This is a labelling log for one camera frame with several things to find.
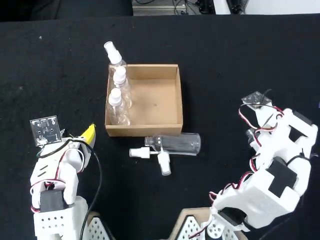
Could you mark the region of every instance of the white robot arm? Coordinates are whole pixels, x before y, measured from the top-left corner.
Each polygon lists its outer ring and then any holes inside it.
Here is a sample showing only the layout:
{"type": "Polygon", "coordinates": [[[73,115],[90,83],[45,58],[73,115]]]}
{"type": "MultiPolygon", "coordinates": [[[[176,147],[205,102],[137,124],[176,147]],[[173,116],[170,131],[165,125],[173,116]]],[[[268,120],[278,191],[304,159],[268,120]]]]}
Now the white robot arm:
{"type": "Polygon", "coordinates": [[[42,146],[30,178],[31,210],[37,239],[109,240],[98,218],[94,218],[88,228],[87,202],[77,196],[77,174],[87,167],[92,153],[101,171],[97,155],[91,152],[96,140],[95,125],[92,124],[79,137],[62,138],[56,116],[31,120],[30,124],[36,145],[42,146]]]}
{"type": "Polygon", "coordinates": [[[259,92],[242,101],[242,106],[255,111],[260,126],[253,126],[239,108],[240,117],[251,127],[247,135],[256,154],[249,161],[251,171],[237,184],[229,183],[218,193],[209,193],[211,216],[202,225],[206,230],[201,231],[202,240],[206,239],[205,232],[209,239],[218,239],[224,229],[248,232],[267,226],[293,212],[308,187],[309,158],[318,127],[298,112],[273,106],[259,92]],[[299,133],[297,139],[291,139],[293,131],[299,133]]]}

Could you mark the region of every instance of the white pump cap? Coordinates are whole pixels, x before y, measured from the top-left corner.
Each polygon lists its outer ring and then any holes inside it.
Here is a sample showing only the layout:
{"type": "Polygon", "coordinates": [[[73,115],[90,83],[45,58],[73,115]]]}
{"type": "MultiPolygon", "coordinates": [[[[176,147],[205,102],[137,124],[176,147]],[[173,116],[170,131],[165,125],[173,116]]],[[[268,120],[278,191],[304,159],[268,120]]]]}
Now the white pump cap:
{"type": "Polygon", "coordinates": [[[109,95],[109,104],[113,107],[119,106],[121,104],[121,90],[119,88],[114,88],[111,90],[109,95]]]}
{"type": "Polygon", "coordinates": [[[170,169],[170,157],[167,151],[162,151],[158,154],[158,162],[161,167],[161,172],[163,176],[167,176],[171,174],[170,169]]]}
{"type": "Polygon", "coordinates": [[[123,84],[127,77],[127,70],[124,66],[118,66],[115,69],[114,75],[113,75],[113,81],[115,85],[123,84]]]}
{"type": "Polygon", "coordinates": [[[104,49],[108,53],[108,58],[111,64],[118,64],[122,61],[122,56],[112,41],[107,41],[104,44],[104,49]]]}
{"type": "Polygon", "coordinates": [[[142,159],[150,158],[150,147],[140,147],[140,148],[130,148],[129,150],[130,157],[138,157],[142,159]]]}

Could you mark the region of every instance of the clear plastic bottle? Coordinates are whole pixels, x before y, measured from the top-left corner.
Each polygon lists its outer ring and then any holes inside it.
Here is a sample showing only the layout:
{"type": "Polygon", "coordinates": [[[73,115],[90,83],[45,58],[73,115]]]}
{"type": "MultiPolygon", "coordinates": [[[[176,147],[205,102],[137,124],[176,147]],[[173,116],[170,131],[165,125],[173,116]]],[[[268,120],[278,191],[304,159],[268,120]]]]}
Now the clear plastic bottle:
{"type": "Polygon", "coordinates": [[[118,66],[113,75],[113,83],[116,88],[119,88],[122,93],[122,99],[125,101],[128,108],[132,106],[131,88],[127,78],[127,70],[123,66],[118,66]]]}
{"type": "Polygon", "coordinates": [[[157,152],[196,156],[201,148],[201,138],[198,133],[181,133],[179,136],[155,135],[145,137],[144,145],[157,152]]]}
{"type": "Polygon", "coordinates": [[[108,98],[108,113],[112,125],[130,125],[130,118],[125,101],[122,100],[121,90],[114,88],[108,98]]]}
{"type": "Polygon", "coordinates": [[[122,59],[120,52],[116,49],[114,43],[112,41],[107,41],[104,44],[104,49],[108,54],[108,58],[110,60],[109,64],[109,77],[113,79],[116,67],[123,66],[127,67],[127,63],[122,59]]]}

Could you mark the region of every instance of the black table surface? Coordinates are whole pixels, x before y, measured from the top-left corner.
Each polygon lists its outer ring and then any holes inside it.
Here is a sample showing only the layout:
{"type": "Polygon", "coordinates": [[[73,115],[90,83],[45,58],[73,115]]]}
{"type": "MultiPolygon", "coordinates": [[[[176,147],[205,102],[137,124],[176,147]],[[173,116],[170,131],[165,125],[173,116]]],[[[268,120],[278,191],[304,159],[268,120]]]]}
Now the black table surface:
{"type": "MultiPolygon", "coordinates": [[[[115,238],[167,238],[182,209],[209,206],[209,191],[249,170],[248,127],[238,116],[242,97],[271,88],[275,105],[320,125],[319,26],[318,14],[1,23],[1,239],[34,239],[29,187],[38,149],[29,120],[51,115],[74,135],[96,124],[104,182],[94,210],[115,238]],[[179,65],[183,131],[199,133],[202,148],[197,157],[172,156],[170,176],[161,176],[156,158],[129,158],[129,148],[141,147],[143,138],[110,138],[105,131],[103,45],[110,40],[128,63],[179,65]]],[[[319,144],[313,150],[320,152],[319,144]]],[[[319,159],[311,165],[296,211],[248,233],[250,239],[271,229],[264,239],[319,234],[319,159]]],[[[90,203],[97,184],[91,159],[79,175],[78,194],[90,203]]]]}

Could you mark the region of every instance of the open cardboard box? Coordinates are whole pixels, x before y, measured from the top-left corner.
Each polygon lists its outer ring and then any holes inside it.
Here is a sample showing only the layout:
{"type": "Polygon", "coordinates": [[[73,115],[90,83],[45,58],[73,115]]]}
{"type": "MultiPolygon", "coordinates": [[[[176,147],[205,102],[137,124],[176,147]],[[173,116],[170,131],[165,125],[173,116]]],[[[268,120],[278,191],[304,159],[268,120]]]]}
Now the open cardboard box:
{"type": "MultiPolygon", "coordinates": [[[[127,66],[127,76],[131,86],[131,124],[111,125],[105,108],[105,128],[109,136],[179,135],[183,126],[183,110],[178,65],[132,64],[127,66]]],[[[112,90],[111,81],[108,79],[107,102],[112,90]]]]}

